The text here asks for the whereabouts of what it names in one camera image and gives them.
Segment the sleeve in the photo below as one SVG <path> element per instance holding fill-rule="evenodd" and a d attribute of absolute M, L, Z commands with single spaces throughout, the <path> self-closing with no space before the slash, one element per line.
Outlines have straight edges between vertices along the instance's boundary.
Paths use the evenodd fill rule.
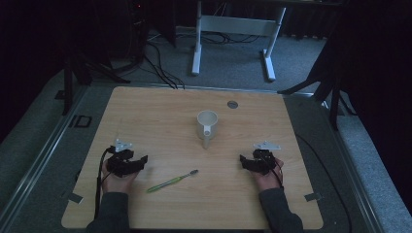
<path fill-rule="evenodd" d="M 303 232 L 302 220 L 289 210 L 283 189 L 267 189 L 262 191 L 258 197 L 272 232 Z"/>
<path fill-rule="evenodd" d="M 128 196 L 121 192 L 103 194 L 99 216 L 91 222 L 87 233 L 129 233 Z"/>

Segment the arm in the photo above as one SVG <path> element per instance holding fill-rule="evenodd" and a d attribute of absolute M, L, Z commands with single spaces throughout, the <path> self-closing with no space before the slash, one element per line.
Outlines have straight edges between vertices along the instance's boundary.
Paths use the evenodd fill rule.
<path fill-rule="evenodd" d="M 277 174 L 280 182 L 283 180 L 281 167 L 284 162 L 275 158 L 279 166 L 276 166 L 274 172 Z M 273 232 L 303 232 L 302 220 L 296 214 L 289 210 L 288 201 L 284 190 L 276 176 L 270 171 L 266 175 L 252 172 L 260 191 L 259 200 L 264 214 L 269 222 L 269 227 Z"/>
<path fill-rule="evenodd" d="M 273 232 L 303 232 L 302 220 L 289 210 L 285 192 L 281 188 L 266 189 L 258 197 Z"/>
<path fill-rule="evenodd" d="M 137 173 L 127 177 L 117 177 L 107 171 L 107 160 L 103 163 L 103 197 L 98 218 L 86 229 L 88 233 L 130 232 L 128 221 L 128 194 Z"/>

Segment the hand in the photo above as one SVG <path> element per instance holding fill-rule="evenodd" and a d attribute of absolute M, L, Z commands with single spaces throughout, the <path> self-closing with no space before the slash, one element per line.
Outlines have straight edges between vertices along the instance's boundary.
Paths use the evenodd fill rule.
<path fill-rule="evenodd" d="M 281 183 L 283 182 L 283 174 L 281 173 L 281 168 L 284 165 L 284 162 L 278 158 L 275 158 L 276 163 L 278 166 L 275 167 L 274 171 L 276 175 L 278 175 L 279 180 Z M 270 189 L 270 188 L 279 188 L 282 186 L 281 183 L 279 183 L 278 179 L 276 176 L 272 173 L 272 171 L 269 171 L 266 175 L 262 175 L 261 173 L 256 173 L 256 172 L 251 172 L 252 176 L 255 178 L 255 181 L 257 182 L 257 187 L 260 192 Z"/>
<path fill-rule="evenodd" d="M 106 178 L 102 184 L 103 193 L 123 192 L 129 194 L 133 181 L 136 179 L 137 174 L 139 174 L 137 172 L 122 178 L 116 176 L 115 174 L 110 174 L 110 172 L 107 171 L 107 160 L 103 163 L 102 172 L 103 179 Z"/>

